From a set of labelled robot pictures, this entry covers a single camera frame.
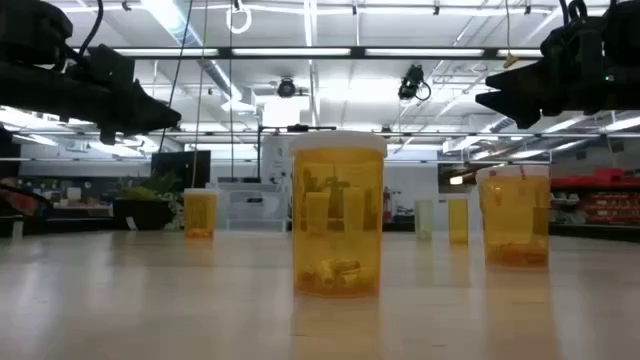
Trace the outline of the small clear pill bottle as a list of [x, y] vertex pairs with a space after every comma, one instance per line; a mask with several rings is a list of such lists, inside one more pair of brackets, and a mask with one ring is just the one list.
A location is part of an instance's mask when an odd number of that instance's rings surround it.
[[415, 202], [414, 227], [419, 241], [431, 241], [433, 231], [433, 202], [418, 200]]

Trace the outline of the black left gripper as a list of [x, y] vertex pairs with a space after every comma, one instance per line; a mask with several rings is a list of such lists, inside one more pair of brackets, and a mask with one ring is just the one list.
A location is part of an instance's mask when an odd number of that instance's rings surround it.
[[107, 91], [106, 99], [98, 106], [99, 140], [105, 145], [116, 143], [118, 132], [125, 136], [175, 127], [181, 114], [173, 110], [142, 113], [135, 120], [136, 104], [147, 110], [169, 109], [169, 103], [149, 95], [132, 74], [92, 74], [90, 80]]

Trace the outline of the black overhead light bar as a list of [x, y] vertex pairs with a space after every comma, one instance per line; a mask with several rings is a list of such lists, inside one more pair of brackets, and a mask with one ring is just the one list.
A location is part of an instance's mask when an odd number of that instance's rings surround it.
[[470, 47], [121, 47], [115, 51], [134, 59], [421, 59], [502, 60], [509, 54], [524, 60], [542, 57], [536, 48]]

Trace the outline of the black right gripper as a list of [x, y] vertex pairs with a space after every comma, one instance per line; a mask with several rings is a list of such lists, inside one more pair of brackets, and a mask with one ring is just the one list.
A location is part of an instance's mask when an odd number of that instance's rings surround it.
[[519, 129], [529, 129], [541, 117], [557, 116], [563, 111], [594, 112], [588, 97], [597, 95], [603, 85], [601, 59], [541, 59], [486, 78], [488, 87], [499, 90], [475, 96], [475, 101], [502, 115], [514, 118]]

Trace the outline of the slim yellow pill bottle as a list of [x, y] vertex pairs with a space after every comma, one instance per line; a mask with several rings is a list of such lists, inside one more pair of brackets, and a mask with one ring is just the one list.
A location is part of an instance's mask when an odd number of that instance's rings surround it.
[[467, 246], [469, 243], [468, 201], [451, 199], [448, 201], [448, 229], [451, 245]]

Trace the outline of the potted green succulent plant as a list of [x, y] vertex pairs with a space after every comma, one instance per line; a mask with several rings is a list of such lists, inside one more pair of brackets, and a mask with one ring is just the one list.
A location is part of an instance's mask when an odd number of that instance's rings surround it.
[[132, 231], [180, 231], [184, 228], [180, 184], [171, 170], [154, 170], [140, 181], [124, 179], [113, 200], [113, 216]]

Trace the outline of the medium amber pill bottle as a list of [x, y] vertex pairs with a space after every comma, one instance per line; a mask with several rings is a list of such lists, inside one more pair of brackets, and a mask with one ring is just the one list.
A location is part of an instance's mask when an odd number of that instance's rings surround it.
[[188, 239], [214, 238], [217, 191], [189, 188], [184, 191], [184, 231]]

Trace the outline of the large amber orange-pill bottle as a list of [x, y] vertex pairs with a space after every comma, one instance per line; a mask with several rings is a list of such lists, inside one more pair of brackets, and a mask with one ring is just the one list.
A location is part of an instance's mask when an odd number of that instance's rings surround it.
[[485, 261], [546, 267], [549, 263], [550, 169], [506, 165], [476, 172]]

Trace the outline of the large amber capsule pill bottle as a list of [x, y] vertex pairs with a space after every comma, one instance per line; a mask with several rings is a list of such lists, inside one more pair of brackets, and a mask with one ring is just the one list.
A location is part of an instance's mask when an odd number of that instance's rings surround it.
[[313, 132], [295, 137], [289, 151], [295, 292], [328, 298], [376, 296], [385, 139], [356, 131]]

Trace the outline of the white cabinet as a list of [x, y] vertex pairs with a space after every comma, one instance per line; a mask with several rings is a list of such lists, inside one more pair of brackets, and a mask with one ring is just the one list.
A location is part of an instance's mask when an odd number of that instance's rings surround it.
[[291, 182], [292, 162], [290, 137], [264, 136], [261, 141], [260, 177], [263, 183], [288, 186]]

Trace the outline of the person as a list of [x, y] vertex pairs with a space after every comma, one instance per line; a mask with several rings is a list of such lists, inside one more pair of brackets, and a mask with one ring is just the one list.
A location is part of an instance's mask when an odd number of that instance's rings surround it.
[[45, 197], [0, 183], [0, 217], [48, 218], [53, 210]]

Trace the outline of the black monitor screen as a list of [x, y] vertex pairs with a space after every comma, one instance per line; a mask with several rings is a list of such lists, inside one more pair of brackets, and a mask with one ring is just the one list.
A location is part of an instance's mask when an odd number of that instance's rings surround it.
[[151, 175], [161, 189], [182, 192], [186, 188], [205, 188], [211, 177], [211, 152], [187, 151], [156, 153], [151, 157]]

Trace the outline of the red storage shelf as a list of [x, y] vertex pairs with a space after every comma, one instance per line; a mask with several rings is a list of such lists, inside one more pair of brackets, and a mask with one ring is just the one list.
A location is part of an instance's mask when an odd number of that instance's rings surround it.
[[596, 168], [551, 181], [551, 222], [563, 225], [640, 226], [640, 174]]

